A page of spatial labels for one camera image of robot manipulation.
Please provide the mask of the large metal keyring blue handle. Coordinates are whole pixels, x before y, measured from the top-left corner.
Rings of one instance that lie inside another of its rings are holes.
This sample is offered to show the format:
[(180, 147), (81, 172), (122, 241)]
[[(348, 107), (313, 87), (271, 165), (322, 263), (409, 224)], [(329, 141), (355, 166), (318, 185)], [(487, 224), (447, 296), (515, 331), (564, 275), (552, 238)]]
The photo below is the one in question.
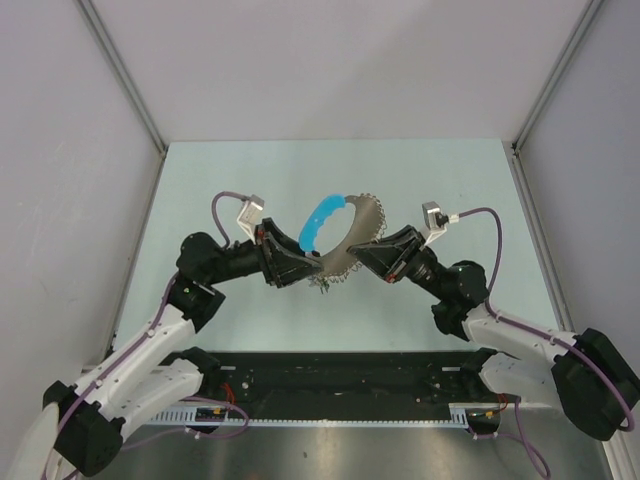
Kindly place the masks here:
[[(315, 242), (325, 222), (347, 205), (354, 207), (354, 218), (344, 238), (328, 253), (315, 256)], [(308, 255), (322, 264), (322, 271), (310, 277), (310, 284), (327, 291), (331, 284), (341, 283), (361, 264), (348, 252), (353, 245), (381, 238), (386, 229), (386, 216), (379, 199), (370, 193), (359, 195), (332, 194), (325, 197), (308, 217), (298, 236), (298, 243)]]

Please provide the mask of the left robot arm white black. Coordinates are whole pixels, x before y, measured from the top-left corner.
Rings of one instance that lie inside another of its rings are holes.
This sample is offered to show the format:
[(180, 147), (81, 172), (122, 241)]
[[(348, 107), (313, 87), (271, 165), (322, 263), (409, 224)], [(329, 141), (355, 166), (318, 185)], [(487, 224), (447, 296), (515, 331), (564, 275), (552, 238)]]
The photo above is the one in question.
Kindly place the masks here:
[(86, 476), (103, 470), (124, 442), (125, 420), (107, 409), (133, 391), (145, 375), (181, 340), (196, 335), (225, 300), (219, 283), (263, 275), (267, 284), (284, 288), (321, 271), (314, 252), (315, 234), (286, 236), (267, 218), (255, 226), (254, 237), (231, 247), (220, 246), (204, 232), (185, 238), (155, 316), (123, 348), (73, 385), (56, 381), (43, 403), (59, 407), (53, 449)]

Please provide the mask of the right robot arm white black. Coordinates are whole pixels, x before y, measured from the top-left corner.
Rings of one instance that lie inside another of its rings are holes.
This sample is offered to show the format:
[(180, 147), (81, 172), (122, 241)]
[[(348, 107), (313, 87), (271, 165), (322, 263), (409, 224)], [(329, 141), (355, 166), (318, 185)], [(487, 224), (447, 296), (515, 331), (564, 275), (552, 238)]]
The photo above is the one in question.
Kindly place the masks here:
[(407, 279), (434, 296), (438, 330), (481, 346), (479, 360), (461, 376), (469, 399), (484, 401), (495, 392), (543, 404), (600, 441), (635, 429), (639, 377), (602, 332), (544, 329), (503, 313), (491, 304), (481, 265), (442, 265), (410, 226), (348, 252), (385, 282)]

